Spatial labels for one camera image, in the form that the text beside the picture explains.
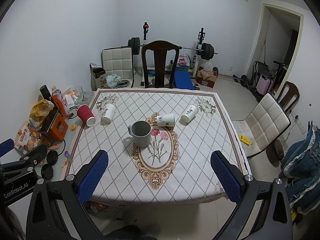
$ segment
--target pink suitcase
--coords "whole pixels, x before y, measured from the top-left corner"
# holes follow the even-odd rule
[[[266,95],[268,92],[271,91],[273,82],[273,80],[268,79],[264,75],[261,75],[256,87],[257,92],[263,96]]]

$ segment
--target red paper cup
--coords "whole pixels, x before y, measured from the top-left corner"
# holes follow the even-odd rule
[[[89,127],[93,126],[96,122],[96,118],[94,117],[89,106],[87,106],[87,105],[80,106],[78,108],[77,114],[78,114],[79,118]]]

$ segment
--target door frame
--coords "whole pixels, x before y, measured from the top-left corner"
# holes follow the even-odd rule
[[[253,46],[253,50],[252,50],[252,53],[251,53],[251,56],[250,56],[250,59],[249,59],[249,62],[248,62],[248,65],[245,69],[245,74],[248,73],[249,69],[250,69],[250,65],[251,65],[251,62],[252,62],[252,59],[253,59],[253,56],[255,54],[255,51],[257,49],[257,44],[258,44],[258,41],[259,41],[259,37],[260,37],[260,34],[261,34],[261,26],[262,26],[262,22],[263,22],[263,17],[264,17],[264,12],[265,12],[265,9],[267,7],[272,7],[272,8],[276,8],[276,9],[279,9],[279,10],[282,10],[282,11],[286,11],[286,12],[290,12],[292,14],[295,14],[297,16],[300,17],[300,26],[299,26],[299,33],[298,33],[298,40],[297,40],[297,45],[296,45],[296,48],[294,49],[294,53],[292,55],[292,59],[291,59],[291,62],[288,66],[288,70],[287,70],[287,73],[285,74],[284,76],[284,79],[282,81],[282,83],[280,84],[280,87],[277,91],[277,93],[279,93],[281,90],[282,90],[282,87],[284,86],[284,83],[287,81],[288,79],[288,76],[291,72],[291,69],[292,69],[292,66],[294,64],[294,61],[297,57],[297,53],[298,53],[298,50],[299,50],[299,46],[300,46],[300,41],[301,41],[301,37],[302,37],[302,29],[303,29],[303,14],[301,13],[298,13],[296,11],[292,11],[290,9],[287,9],[287,8],[284,8],[284,7],[280,7],[280,6],[276,6],[276,5],[272,5],[272,4],[268,4],[268,3],[263,3],[262,4],[262,11],[261,11],[261,17],[260,17],[260,23],[259,23],[259,28],[258,28],[258,34],[257,34],[257,37],[256,37],[256,41],[254,43],[254,46]]]

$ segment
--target white leather chair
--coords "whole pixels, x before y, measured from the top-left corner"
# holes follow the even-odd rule
[[[266,94],[245,120],[232,121],[238,134],[251,141],[251,145],[242,144],[247,158],[263,152],[290,125],[291,121],[282,107]]]
[[[107,76],[117,74],[121,80],[126,79],[130,82],[129,87],[133,87],[134,83],[132,58],[131,47],[110,48],[101,52],[102,67]]]

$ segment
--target ceiling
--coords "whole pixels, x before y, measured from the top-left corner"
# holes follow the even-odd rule
[[[273,7],[267,7],[273,17],[284,27],[299,31],[300,16]]]

